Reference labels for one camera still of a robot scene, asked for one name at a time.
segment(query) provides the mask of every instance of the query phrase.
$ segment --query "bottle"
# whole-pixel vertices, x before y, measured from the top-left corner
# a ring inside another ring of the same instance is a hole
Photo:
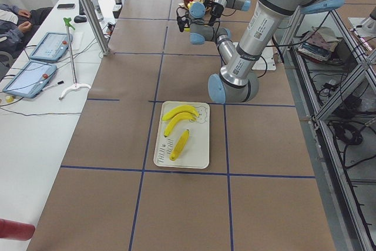
[[[0,219],[0,238],[26,241],[33,236],[34,231],[35,226],[29,223]]]
[[[102,14],[102,11],[100,10],[99,2],[98,2],[98,0],[92,0],[92,3],[94,5],[96,17],[97,17],[98,21],[100,22],[100,21],[103,20],[103,14]]]

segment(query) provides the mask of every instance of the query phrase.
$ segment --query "person's hand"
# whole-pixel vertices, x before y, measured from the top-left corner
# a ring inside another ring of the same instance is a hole
[[[18,11],[18,15],[19,15],[19,16],[22,16],[22,17],[25,17],[25,18],[28,18],[28,19],[31,17],[30,12],[27,11],[26,9],[20,9],[20,10]]]
[[[31,27],[32,27],[33,25],[29,22],[29,21],[26,21],[26,22],[23,22],[22,24],[20,24],[19,26],[18,26],[18,29],[23,33],[23,34],[25,34],[25,33],[27,33],[28,31],[30,31],[31,30]]]

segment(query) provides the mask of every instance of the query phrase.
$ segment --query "yellow object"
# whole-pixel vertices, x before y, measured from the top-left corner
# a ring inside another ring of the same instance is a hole
[[[14,97],[12,95],[6,95],[5,101],[7,101],[8,103],[11,103],[13,102],[13,100],[14,100]]]
[[[162,120],[167,121],[167,120],[175,117],[177,114],[182,113],[182,112],[191,113],[192,115],[194,115],[196,117],[199,116],[199,113],[194,106],[184,104],[184,105],[180,105],[178,107],[175,107],[175,108],[169,110],[167,113],[165,113],[163,115]]]
[[[171,119],[171,121],[169,122],[169,124],[166,126],[166,128],[164,129],[164,136],[165,138],[168,137],[172,130],[174,129],[174,127],[176,126],[176,124],[182,120],[196,120],[196,117],[193,116],[191,113],[188,113],[188,112],[182,112],[182,113],[179,113],[177,114],[176,116],[174,116],[174,118]]]
[[[179,157],[184,147],[186,146],[188,138],[189,138],[189,130],[186,129],[180,136],[179,140],[176,142],[176,145],[171,152],[171,155],[170,155],[171,161],[175,161]]]

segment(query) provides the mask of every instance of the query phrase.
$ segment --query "white table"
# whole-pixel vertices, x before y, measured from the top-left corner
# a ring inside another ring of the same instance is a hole
[[[98,0],[104,20],[100,23],[105,28],[108,22],[115,22],[112,15],[114,0]],[[75,9],[57,10],[62,3],[75,3]],[[90,43],[96,42],[89,22],[76,24],[73,18],[79,14],[78,0],[59,0],[39,28],[29,45],[36,45],[47,32],[66,32],[63,17],[71,17],[74,33],[83,33],[82,42],[77,53]],[[87,52],[75,59],[78,82],[92,84],[101,62],[100,47],[95,43]],[[40,93],[34,99],[23,99],[4,109],[10,111],[31,113],[80,113],[88,94],[88,89],[69,92],[60,101],[62,91],[73,84],[69,53],[67,60],[57,63],[56,75],[49,85],[59,81],[65,83]],[[13,68],[22,68],[28,59],[24,53],[14,63]],[[8,74],[16,74],[18,70],[11,69]],[[9,82],[4,79],[0,89]],[[2,102],[6,104],[7,94],[0,93]],[[61,161],[69,145],[69,141],[79,119],[79,115],[45,115],[22,116],[8,113],[0,109],[0,218],[18,222],[38,224],[43,207],[55,180]],[[0,250],[26,250],[29,241],[0,239]]]

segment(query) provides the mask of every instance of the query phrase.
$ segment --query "red object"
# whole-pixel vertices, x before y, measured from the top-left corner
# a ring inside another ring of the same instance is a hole
[[[0,219],[0,238],[26,241],[33,236],[34,231],[35,226],[29,223]]]

